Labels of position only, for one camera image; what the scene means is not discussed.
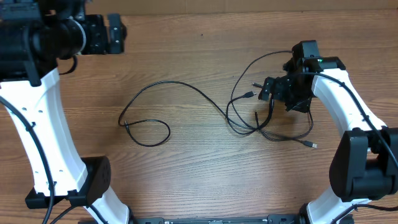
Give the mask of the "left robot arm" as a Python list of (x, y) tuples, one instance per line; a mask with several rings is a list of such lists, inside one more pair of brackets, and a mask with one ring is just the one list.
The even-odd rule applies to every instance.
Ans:
[(60, 97), (59, 60), (121, 54), (127, 36), (119, 14), (87, 14), (84, 1), (1, 1), (1, 103), (14, 122), (34, 176), (30, 209), (51, 213), (68, 200), (96, 223), (132, 223), (111, 188), (105, 156), (81, 157)]

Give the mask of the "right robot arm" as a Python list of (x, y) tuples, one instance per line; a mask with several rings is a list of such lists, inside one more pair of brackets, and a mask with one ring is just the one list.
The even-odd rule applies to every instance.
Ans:
[(338, 57), (322, 57), (314, 40), (301, 41), (284, 64), (286, 75), (267, 77), (260, 100), (279, 100), (287, 111), (310, 111), (318, 98), (341, 136), (329, 169), (330, 185), (302, 206), (294, 223), (352, 223), (351, 212), (397, 193), (397, 129), (361, 99)]

